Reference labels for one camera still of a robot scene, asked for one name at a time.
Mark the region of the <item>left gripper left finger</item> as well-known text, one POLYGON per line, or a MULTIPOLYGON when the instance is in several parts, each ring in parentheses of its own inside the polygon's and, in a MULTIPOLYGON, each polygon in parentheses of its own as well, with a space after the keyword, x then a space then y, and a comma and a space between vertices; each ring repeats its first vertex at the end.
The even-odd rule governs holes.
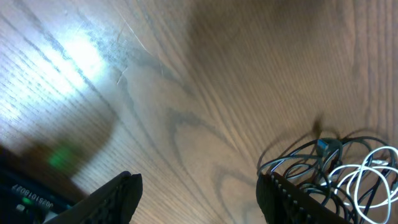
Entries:
POLYGON ((142 192, 142 176, 124 171, 48 223, 128 224, 138 207, 142 192))

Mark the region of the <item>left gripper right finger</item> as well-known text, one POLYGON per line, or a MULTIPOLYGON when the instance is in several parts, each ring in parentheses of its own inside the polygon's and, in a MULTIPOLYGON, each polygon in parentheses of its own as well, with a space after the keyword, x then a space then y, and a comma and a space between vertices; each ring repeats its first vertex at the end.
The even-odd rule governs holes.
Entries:
POLYGON ((270 224, 347 223, 344 218, 325 208, 275 172, 258 177, 256 198, 266 222, 270 224))

